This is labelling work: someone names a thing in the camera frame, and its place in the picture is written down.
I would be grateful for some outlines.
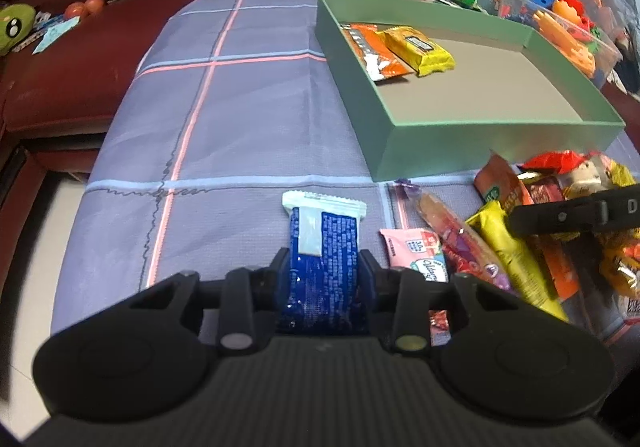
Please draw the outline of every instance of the plaid fabric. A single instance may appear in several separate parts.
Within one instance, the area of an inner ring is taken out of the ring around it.
[[[422,225],[411,208],[401,218],[393,186],[371,181],[314,37],[316,3],[197,0],[168,21],[140,63],[82,198],[52,331],[179,270],[219,279],[268,264],[289,243],[286,190],[366,202],[361,247],[382,264],[379,229]],[[640,172],[625,134],[607,153]],[[415,181],[468,217],[481,205],[473,176]],[[612,341],[624,374],[640,348],[622,338],[636,331],[623,332],[612,294],[599,294],[586,296],[593,300],[584,326]],[[578,322],[585,302],[567,309]]]

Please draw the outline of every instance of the orange ball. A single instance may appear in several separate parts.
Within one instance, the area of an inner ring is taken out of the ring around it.
[[[84,6],[89,14],[97,14],[104,8],[104,0],[87,0],[84,2]]]
[[[80,19],[84,19],[89,15],[89,11],[84,6],[84,3],[75,2],[69,5],[65,10],[65,19],[70,20],[76,16],[80,16]]]

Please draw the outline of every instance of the floor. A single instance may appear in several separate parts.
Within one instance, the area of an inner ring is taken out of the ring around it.
[[[48,416],[31,380],[31,363],[49,336],[58,275],[83,190],[69,177],[47,176],[0,299],[0,422],[19,439]]]

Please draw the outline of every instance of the leather sofa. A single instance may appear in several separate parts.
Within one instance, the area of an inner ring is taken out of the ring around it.
[[[59,13],[79,0],[25,2]],[[0,59],[0,289],[18,236],[48,170],[87,174],[140,59],[165,21],[192,0],[122,0],[33,56]],[[640,146],[640,105],[605,95]]]

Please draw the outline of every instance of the orange snack wrapper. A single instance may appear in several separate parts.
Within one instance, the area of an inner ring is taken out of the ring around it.
[[[498,200],[507,214],[517,205],[534,203],[526,185],[518,179],[509,162],[496,153],[492,153],[486,166],[479,170],[474,185],[484,201]],[[578,274],[562,245],[550,236],[531,236],[527,243],[534,252],[542,255],[559,298],[566,300],[575,295],[580,288]]]
[[[377,25],[343,23],[341,27],[373,82],[411,73],[411,70],[386,47],[377,34]]]
[[[628,245],[604,249],[604,257],[600,264],[600,273],[613,289],[631,299],[640,297],[640,261],[636,255],[639,247],[640,243],[634,240]]]

